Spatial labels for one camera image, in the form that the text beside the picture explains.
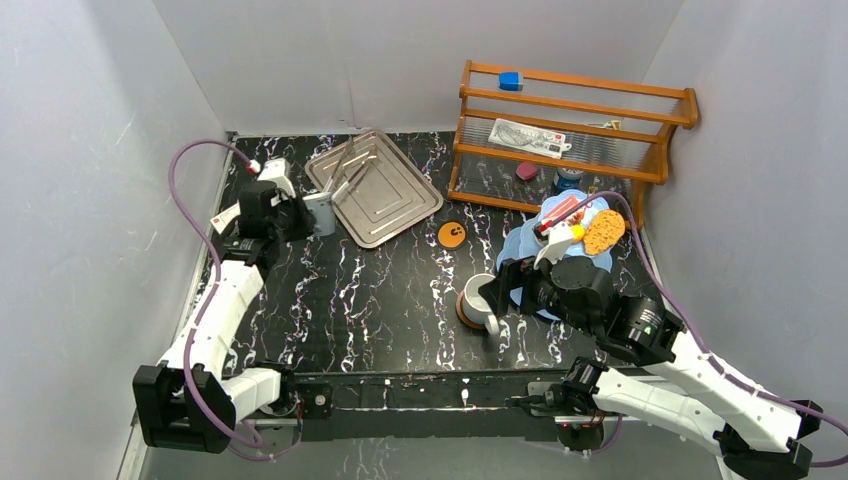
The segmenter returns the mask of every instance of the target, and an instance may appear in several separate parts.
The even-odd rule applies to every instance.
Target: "gray wall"
[[[0,65],[0,477],[114,478],[199,251],[168,161],[223,129],[149,0],[4,2]],[[197,215],[223,158],[179,174]]]
[[[456,129],[469,58],[638,82],[682,0],[154,3],[224,127],[279,135]]]
[[[848,3],[687,0],[646,82],[694,87],[648,203],[660,271],[720,355],[848,420]],[[833,428],[806,440],[848,453]],[[845,478],[848,467],[813,479]]]

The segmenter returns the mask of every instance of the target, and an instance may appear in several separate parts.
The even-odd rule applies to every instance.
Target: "metal tongs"
[[[352,191],[356,188],[359,182],[365,177],[365,174],[368,171],[368,167],[374,163],[374,160],[377,159],[377,146],[372,145],[371,148],[368,149],[368,152],[365,153],[365,159],[358,165],[358,168],[348,177],[348,180],[345,180],[338,188],[333,191],[333,186],[341,179],[345,177],[345,172],[348,168],[350,168],[351,164],[359,160],[362,155],[354,156],[356,153],[353,146],[353,137],[347,141],[347,145],[345,145],[345,149],[342,151],[342,154],[339,156],[339,161],[336,163],[336,168],[333,169],[333,173],[330,175],[330,179],[327,180],[327,184],[324,185],[323,192],[333,192],[330,197],[333,203],[338,203],[339,200],[348,192]]]

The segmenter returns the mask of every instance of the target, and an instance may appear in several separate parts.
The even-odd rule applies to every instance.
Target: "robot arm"
[[[279,243],[304,239],[316,233],[316,217],[333,216],[328,199],[297,195],[281,162],[282,169],[266,166],[263,179],[245,188],[238,204],[224,212],[230,214],[216,217],[217,223],[213,219],[223,234],[217,249],[221,275],[202,322],[196,324],[195,309],[157,364],[139,367],[133,378],[138,419],[150,446],[220,453],[230,442],[186,388],[184,354],[193,330],[192,379],[209,409],[230,430],[260,407],[282,408],[294,402],[292,382],[286,381],[291,372],[283,365],[265,363],[232,378],[223,375],[238,325],[277,262]],[[198,305],[212,292],[213,285],[208,285]]]
[[[662,305],[619,295],[610,274],[587,257],[567,257],[556,264],[535,257],[507,260],[497,277],[480,287],[480,294],[501,316],[509,307],[509,292],[518,287],[523,287],[522,312],[546,309],[594,337],[614,358],[643,367],[688,395],[641,384],[580,358],[566,382],[552,387],[548,409],[632,415],[698,442],[746,478],[806,476],[812,453],[798,440],[817,430],[820,420],[731,384],[708,363],[710,356],[701,354],[682,321]],[[727,373],[747,380],[713,358]],[[821,411],[813,402],[800,403]]]

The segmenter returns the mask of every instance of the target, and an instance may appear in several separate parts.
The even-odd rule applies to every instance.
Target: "wooden dish rack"
[[[498,75],[524,75],[519,92],[498,88]],[[624,179],[638,227],[644,224],[645,193],[666,182],[669,144],[675,129],[698,122],[691,88],[673,89],[600,80],[516,67],[465,63],[459,88],[462,110],[453,143],[454,165],[448,198],[539,211],[551,194],[556,168],[566,167]],[[498,118],[562,132],[572,149],[554,159],[488,141]],[[614,123],[620,129],[604,128]],[[515,175],[520,162],[542,170],[535,184]],[[492,187],[500,181],[500,187]]]

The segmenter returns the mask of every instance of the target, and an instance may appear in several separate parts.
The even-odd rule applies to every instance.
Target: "stainless steel tray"
[[[372,149],[377,158],[333,209],[360,247],[375,248],[442,208],[439,191],[385,133],[359,135],[353,146],[354,154],[342,165],[344,179],[350,180]],[[306,175],[318,189],[324,188],[343,151],[341,144],[306,162]]]

